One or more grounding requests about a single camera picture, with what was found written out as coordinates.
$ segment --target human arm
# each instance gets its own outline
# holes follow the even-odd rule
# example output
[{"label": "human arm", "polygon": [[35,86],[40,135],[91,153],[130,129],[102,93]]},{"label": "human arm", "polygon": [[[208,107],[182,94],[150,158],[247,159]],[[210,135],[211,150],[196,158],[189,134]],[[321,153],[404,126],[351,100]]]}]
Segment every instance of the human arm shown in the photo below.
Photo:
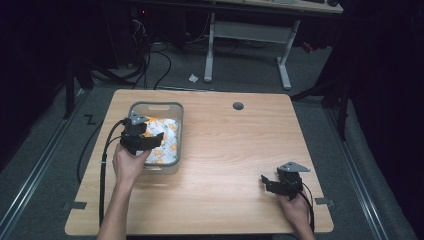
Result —
[{"label": "human arm", "polygon": [[309,205],[306,200],[297,194],[291,201],[287,196],[276,194],[283,207],[287,220],[292,225],[300,240],[315,240],[315,235],[309,225]]},{"label": "human arm", "polygon": [[126,238],[127,213],[131,192],[137,178],[143,171],[144,162],[150,152],[150,150],[146,150],[139,156],[133,156],[119,143],[116,145],[113,156],[116,184],[97,239],[117,240]]}]

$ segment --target dark gray floor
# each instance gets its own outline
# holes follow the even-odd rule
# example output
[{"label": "dark gray floor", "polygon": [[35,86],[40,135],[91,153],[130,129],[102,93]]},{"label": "dark gray floor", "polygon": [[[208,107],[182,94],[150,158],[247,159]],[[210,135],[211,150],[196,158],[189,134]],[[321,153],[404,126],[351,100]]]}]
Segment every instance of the dark gray floor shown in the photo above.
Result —
[{"label": "dark gray floor", "polygon": [[[165,45],[156,45],[154,49],[164,49]],[[231,47],[217,49],[215,54],[214,79],[212,83],[202,81],[205,53],[204,49],[181,51],[169,47],[163,53],[171,59],[171,70],[160,82],[159,89],[198,89],[209,91],[263,92],[293,95],[312,87],[318,77],[331,49],[317,50],[310,54],[294,48],[289,56],[287,68],[293,88],[282,88],[275,57],[279,45],[253,49],[238,47],[230,54],[223,53]],[[151,54],[147,71],[149,89],[168,69],[168,60],[160,54]],[[130,70],[121,69],[119,74]],[[200,79],[196,83],[188,81],[191,74]],[[78,191],[77,167],[84,146],[96,127],[103,120],[112,95],[116,89],[124,88],[116,84],[97,82],[95,88],[82,94],[81,105],[71,121],[65,122],[67,129],[62,140],[57,142],[50,156],[47,170],[41,174],[40,182],[22,212],[16,215],[6,231],[4,222],[1,231],[8,239],[94,239],[91,237],[67,236],[64,226],[69,214],[68,205],[73,202]],[[332,124],[333,110],[324,110],[319,97],[308,97],[294,102],[296,114],[302,128],[308,149],[325,197],[330,200],[330,213],[335,228],[331,233],[317,234],[318,239],[415,239],[409,224],[399,209],[393,194],[376,167],[369,152],[359,124],[356,121],[353,106],[346,125],[347,141],[340,142]],[[30,136],[15,155],[9,166],[0,174],[0,216],[9,216],[7,211],[31,171],[43,156],[43,151],[60,124],[64,124],[64,91],[61,91],[54,103],[33,126]],[[89,142],[82,156],[81,173],[91,154],[96,136]],[[363,193],[358,192],[358,176],[346,161],[353,159],[357,167],[359,180],[366,186],[366,196],[382,225],[374,225],[364,206]],[[289,235],[274,236],[204,236],[206,239],[293,239]]]}]

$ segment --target desk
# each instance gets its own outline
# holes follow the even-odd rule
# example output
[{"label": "desk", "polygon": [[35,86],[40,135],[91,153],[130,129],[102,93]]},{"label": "desk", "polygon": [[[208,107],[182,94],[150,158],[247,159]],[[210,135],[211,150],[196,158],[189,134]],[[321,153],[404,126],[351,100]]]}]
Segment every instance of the desk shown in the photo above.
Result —
[{"label": "desk", "polygon": [[[305,1],[295,0],[290,4],[275,3],[273,1],[265,0],[216,0],[222,3],[234,3],[241,5],[254,5],[271,8],[291,9],[296,11],[312,11],[320,13],[337,13],[343,12],[340,5],[331,7],[328,4],[311,3]],[[300,20],[295,20],[291,28],[264,26],[256,24],[235,23],[227,21],[215,21],[215,14],[212,13],[209,30],[209,48],[206,56],[206,66],[204,80],[206,82],[212,81],[213,73],[213,43],[215,37],[235,38],[253,41],[263,41],[272,43],[285,44],[285,48],[281,57],[277,57],[277,65],[280,71],[281,81],[286,90],[291,89],[291,83],[286,69],[286,61],[289,56],[290,49],[293,45],[294,38],[296,37],[297,29]]]},{"label": "desk", "polygon": [[[118,90],[112,99],[76,202],[66,223],[70,235],[98,232],[99,175],[103,147],[112,126],[137,101],[179,102],[184,107],[179,171],[142,175],[133,190],[127,233],[253,234],[293,232],[275,195],[265,191],[260,176],[278,181],[276,167],[289,161],[311,169],[301,173],[314,198],[323,193],[292,103],[287,95]],[[235,110],[241,102],[243,110]],[[117,128],[118,136],[123,128]],[[115,175],[114,144],[108,149],[105,207]],[[333,222],[326,205],[316,205],[316,232],[329,232]]]}]

